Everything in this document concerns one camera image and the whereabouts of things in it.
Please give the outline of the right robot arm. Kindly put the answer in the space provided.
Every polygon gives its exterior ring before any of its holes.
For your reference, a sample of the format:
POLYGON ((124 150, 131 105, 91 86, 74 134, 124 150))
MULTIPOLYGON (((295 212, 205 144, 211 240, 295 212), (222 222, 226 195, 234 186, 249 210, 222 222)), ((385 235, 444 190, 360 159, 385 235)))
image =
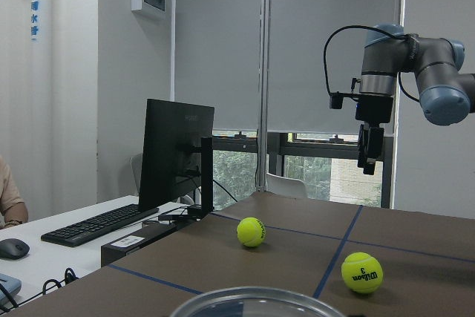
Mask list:
POLYGON ((390 121, 399 74, 414 75, 428 122, 448 126, 474 112, 474 75, 461 73, 464 58, 464 45, 455 40, 406 34, 397 24, 367 31, 356 104, 356 119, 361 121, 357 166, 364 174, 374 173, 381 154, 381 124, 390 121))

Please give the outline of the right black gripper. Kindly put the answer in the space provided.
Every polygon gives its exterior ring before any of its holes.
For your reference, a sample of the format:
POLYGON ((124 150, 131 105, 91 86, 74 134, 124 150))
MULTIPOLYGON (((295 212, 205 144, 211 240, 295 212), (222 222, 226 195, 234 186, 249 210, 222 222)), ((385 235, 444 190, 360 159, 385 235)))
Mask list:
POLYGON ((374 175, 376 159, 381 155, 384 129, 369 127, 369 124, 389 123, 393 109, 393 98, 361 95, 357 99, 356 119, 363 121, 358 134, 358 162, 364 174, 374 175))

